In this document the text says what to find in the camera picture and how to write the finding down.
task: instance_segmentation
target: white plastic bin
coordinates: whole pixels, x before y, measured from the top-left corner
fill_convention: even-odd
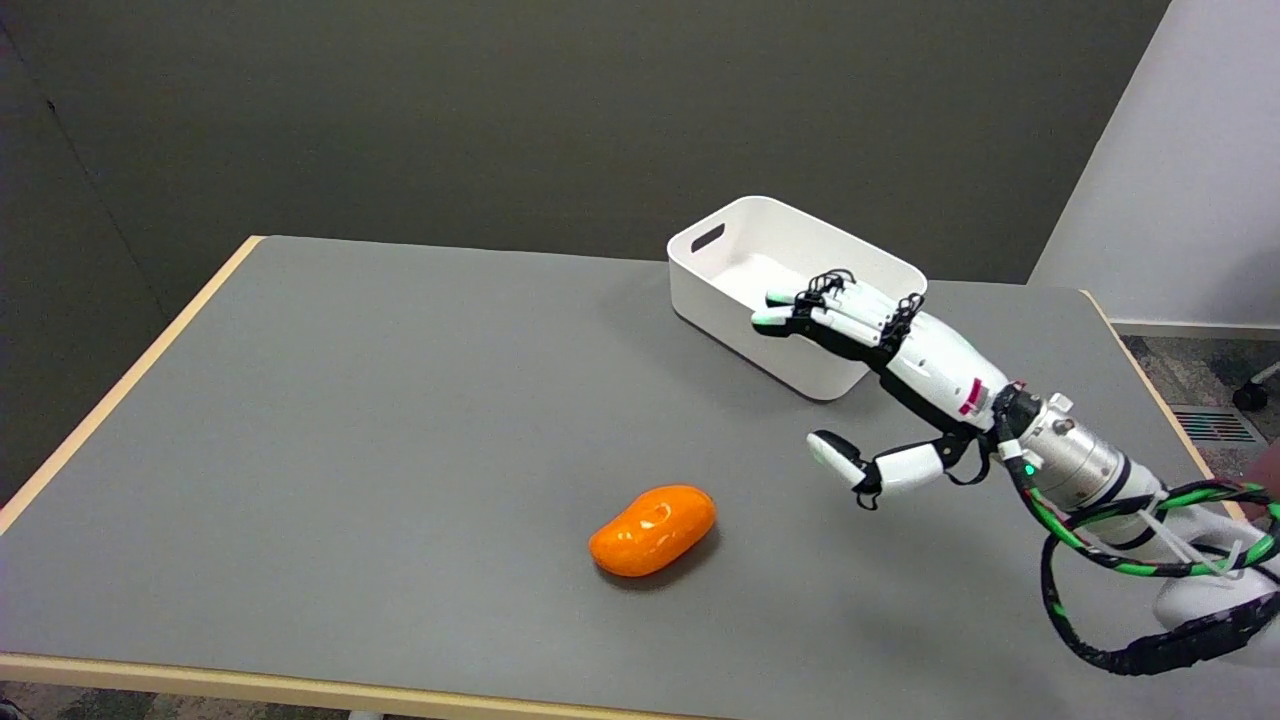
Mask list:
[[[730,202],[667,243],[671,305],[730,350],[813,400],[835,400],[868,368],[813,341],[756,334],[751,313],[771,288],[804,287],[809,278],[846,268],[890,297],[924,293],[914,265],[772,197]]]

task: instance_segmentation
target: orange toy potato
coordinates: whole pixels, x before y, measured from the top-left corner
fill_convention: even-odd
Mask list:
[[[716,523],[716,503],[692,486],[663,486],[635,498],[591,536],[596,565],[614,575],[657,573],[703,539]]]

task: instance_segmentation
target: white wall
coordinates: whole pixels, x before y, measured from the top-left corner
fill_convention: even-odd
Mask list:
[[[1280,1],[1174,0],[1029,282],[1280,328]]]

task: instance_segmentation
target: robotic arm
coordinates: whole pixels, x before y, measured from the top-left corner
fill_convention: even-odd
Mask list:
[[[861,507],[874,510],[881,496],[942,477],[980,482],[989,457],[997,457],[1050,533],[1041,556],[1042,602],[1076,656],[1121,675],[1229,653],[1230,661],[1280,666],[1280,623],[1274,621],[1280,615],[1280,505],[1261,487],[1206,480],[1170,489],[1069,415],[1070,400],[1056,393],[1043,400],[1010,382],[951,327],[922,313],[919,295],[893,301],[852,273],[832,270],[806,288],[769,292],[765,301],[768,309],[751,316],[756,332],[800,334],[865,363],[890,395],[941,433],[870,459],[831,430],[810,433],[814,457],[849,483]],[[950,469],[973,442],[982,469],[959,480]],[[1220,501],[1266,506],[1268,529],[1203,507]],[[1082,641],[1053,582],[1057,544],[1119,573],[1167,578],[1153,611],[1169,632],[1112,651]]]

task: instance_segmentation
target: wooden table edge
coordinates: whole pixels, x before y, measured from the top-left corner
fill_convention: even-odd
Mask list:
[[[182,313],[160,333],[160,337],[142,354],[128,372],[115,383],[102,400],[90,411],[72,434],[50,455],[49,460],[36,470],[13,500],[0,507],[0,536],[40,495],[54,475],[67,464],[84,441],[102,424],[125,395],[142,379],[142,375],[169,348],[182,331],[244,261],[250,252],[265,236],[251,236],[223,264],[196,297],[183,307]],[[1169,424],[1187,447],[1192,460],[1206,478],[1212,477],[1204,459],[1201,457],[1190,438],[1174,418],[1169,405],[1160,397],[1151,379],[1134,360],[1129,348],[1120,340],[1098,301],[1082,290],[1106,323],[1112,337],[1156,405],[1160,406]],[[1243,518],[1239,506],[1228,503],[1228,511],[1234,518]],[[371,712],[447,717],[449,720],[678,720],[681,716],[658,715],[627,710],[609,710],[559,705],[549,702],[520,701],[484,696],[467,696],[436,691],[390,688],[364,685],[357,683],[338,683],[262,675],[228,670],[207,670],[196,667],[177,667],[169,665],[146,665],[137,662],[116,662],[106,660],[79,660],[51,657],[42,655],[23,655],[0,652],[0,679],[27,683],[49,683],[88,688],[110,688],[120,691],[154,692],[184,696],[223,697],[252,702],[276,702],[284,705],[333,707],[340,710],[367,710]]]
[[[67,436],[67,439],[58,446],[58,450],[55,450],[54,454],[45,460],[40,469],[36,470],[36,474],[33,474],[26,484],[18,488],[18,492],[14,493],[13,498],[10,498],[4,507],[0,507],[0,536],[4,536],[5,532],[9,530],[18,516],[22,515],[22,511],[26,510],[33,500],[36,500],[36,496],[40,495],[46,486],[49,486],[50,480],[54,479],[54,475],[56,475],[59,470],[67,465],[72,456],[76,455],[76,451],[78,451],[81,446],[84,445],[84,441],[93,434],[93,430],[96,430],[99,425],[101,425],[102,421],[110,416],[111,411],[115,410],[115,406],[124,400],[124,396],[133,389],[133,386],[138,384],[142,375],[145,375],[147,370],[155,365],[156,360],[159,360],[160,356],[164,355],[164,351],[173,345],[173,341],[182,334],[182,331],[187,328],[205,304],[209,302],[209,299],[218,292],[218,288],[227,282],[227,278],[236,272],[236,268],[244,261],[244,258],[248,258],[248,254],[253,251],[253,247],[256,247],[261,240],[262,236],[251,236],[239,246],[238,250],[236,250],[230,259],[228,259],[227,263],[224,263],[223,266],[214,273],[214,277],[205,283],[205,287],[196,293],[196,297],[193,297],[191,302],[182,309],[182,313],[178,313],[178,316],[169,323],[169,327],[160,333],[160,337],[157,337],[155,342],[147,347],[142,356],[138,357],[137,361],[133,363],[133,365],[124,373],[124,375],[111,387],[111,389],[102,396],[102,400],[100,400],[99,404],[90,410],[88,415],[86,415],[84,419],[76,425],[72,434]]]
[[[1158,392],[1156,392],[1156,386],[1151,384],[1151,378],[1148,378],[1147,373],[1143,372],[1142,365],[1139,365],[1138,360],[1134,359],[1133,352],[1129,352],[1129,347],[1125,346],[1123,340],[1120,340],[1120,333],[1116,332],[1115,325],[1111,324],[1111,319],[1107,318],[1107,314],[1102,310],[1102,306],[1098,305],[1097,299],[1093,297],[1093,295],[1087,290],[1082,290],[1080,295],[1089,299],[1089,302],[1093,304],[1093,309],[1098,311],[1098,315],[1102,316],[1102,320],[1107,324],[1107,328],[1111,329],[1111,337],[1116,340],[1116,343],[1120,346],[1120,350],[1124,352],[1124,356],[1129,359],[1129,364],[1133,365],[1134,372],[1138,373],[1139,378],[1142,378],[1142,384],[1147,386],[1147,392],[1151,393],[1151,397],[1156,401],[1156,405],[1160,406],[1160,411],[1164,413],[1165,419],[1169,420],[1170,427],[1172,427],[1174,432],[1178,433],[1178,439],[1183,441],[1183,446],[1187,447],[1187,452],[1192,456],[1192,460],[1196,462],[1196,466],[1199,468],[1201,474],[1204,475],[1206,478],[1212,478],[1213,471],[1208,469],[1208,464],[1204,462],[1204,457],[1202,457],[1199,451],[1196,450],[1196,446],[1192,445],[1192,438],[1187,436],[1187,430],[1183,429],[1181,423],[1179,423],[1178,418],[1174,416],[1174,411],[1169,409],[1169,404],[1165,402],[1165,398],[1161,397]],[[1167,480],[1174,480],[1174,484],[1176,484],[1178,478],[1166,478],[1166,482]],[[1244,511],[1240,510],[1239,503],[1224,502],[1222,506],[1226,507],[1226,512],[1231,518],[1235,518],[1236,520],[1248,521],[1244,518]]]

